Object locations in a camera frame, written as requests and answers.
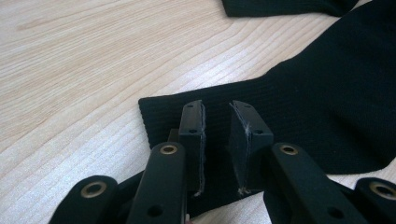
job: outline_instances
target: wooden table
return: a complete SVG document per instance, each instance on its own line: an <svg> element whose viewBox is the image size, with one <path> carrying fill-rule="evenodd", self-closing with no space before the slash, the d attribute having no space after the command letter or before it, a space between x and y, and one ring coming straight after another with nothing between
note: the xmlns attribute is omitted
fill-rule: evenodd
<svg viewBox="0 0 396 224"><path fill-rule="evenodd" d="M261 76L336 20L229 19L220 0L3 1L0 223L46 223L79 180L142 171L139 98ZM395 181L396 161L368 175ZM194 220L267 222L262 194Z"/></svg>

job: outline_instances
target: light wood grain surface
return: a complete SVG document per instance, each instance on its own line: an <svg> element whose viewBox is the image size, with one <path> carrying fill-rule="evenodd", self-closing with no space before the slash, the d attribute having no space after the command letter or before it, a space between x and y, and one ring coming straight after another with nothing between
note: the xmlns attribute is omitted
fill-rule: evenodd
<svg viewBox="0 0 396 224"><path fill-rule="evenodd" d="M2 1L0 223L47 223L79 180L143 170L139 98L261 76L336 20L229 19L220 0ZM368 175L394 182L396 161ZM262 194L194 220L269 222Z"/></svg>

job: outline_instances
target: black sock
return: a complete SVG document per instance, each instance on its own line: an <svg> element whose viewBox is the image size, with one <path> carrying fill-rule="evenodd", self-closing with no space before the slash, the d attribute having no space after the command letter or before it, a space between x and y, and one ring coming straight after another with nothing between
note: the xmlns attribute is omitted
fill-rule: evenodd
<svg viewBox="0 0 396 224"><path fill-rule="evenodd" d="M253 105L276 142L304 148L328 174L384 168L396 156L396 2L370 2L336 22L298 56L265 76L176 95L144 98L153 147L180 123L182 106L206 107L206 191L196 216L240 199L228 159L232 100Z"/></svg>
<svg viewBox="0 0 396 224"><path fill-rule="evenodd" d="M322 12L340 17L359 0L222 0L229 17L263 17Z"/></svg>

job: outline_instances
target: metal grommet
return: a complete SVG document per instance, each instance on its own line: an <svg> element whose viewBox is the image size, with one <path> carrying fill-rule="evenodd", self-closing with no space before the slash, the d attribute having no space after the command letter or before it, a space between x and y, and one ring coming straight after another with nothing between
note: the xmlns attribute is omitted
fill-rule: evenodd
<svg viewBox="0 0 396 224"><path fill-rule="evenodd" d="M94 198L105 192L106 188L107 184L103 181L91 182L81 190L81 196L83 198Z"/></svg>
<svg viewBox="0 0 396 224"><path fill-rule="evenodd" d="M396 189L385 184L372 182L370 183L370 190L385 199L396 201Z"/></svg>
<svg viewBox="0 0 396 224"><path fill-rule="evenodd" d="M161 147L160 151L162 154L170 155L170 154L174 154L175 152L177 152L177 147L172 146L172 145L163 146L163 147Z"/></svg>
<svg viewBox="0 0 396 224"><path fill-rule="evenodd" d="M286 153L286 154L291 155L291 156L297 155L297 153L298 153L298 150L296 148L294 148L292 146L289 146L289 145L282 145L280 147L280 150L283 153Z"/></svg>

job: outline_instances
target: black fabric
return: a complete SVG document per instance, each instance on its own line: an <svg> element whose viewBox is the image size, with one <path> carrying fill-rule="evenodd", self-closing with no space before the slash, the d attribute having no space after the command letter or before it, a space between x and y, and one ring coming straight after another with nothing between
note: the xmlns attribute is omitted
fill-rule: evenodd
<svg viewBox="0 0 396 224"><path fill-rule="evenodd" d="M206 108L205 193L192 216L238 200L226 147L231 108L253 105L275 142L304 148L327 174L384 168L396 156L396 3L370 2L348 13L298 56L265 76L144 98L140 110L152 147L180 123L182 106Z"/></svg>
<svg viewBox="0 0 396 224"><path fill-rule="evenodd" d="M359 0L222 0L229 17L263 17L322 12L340 17Z"/></svg>

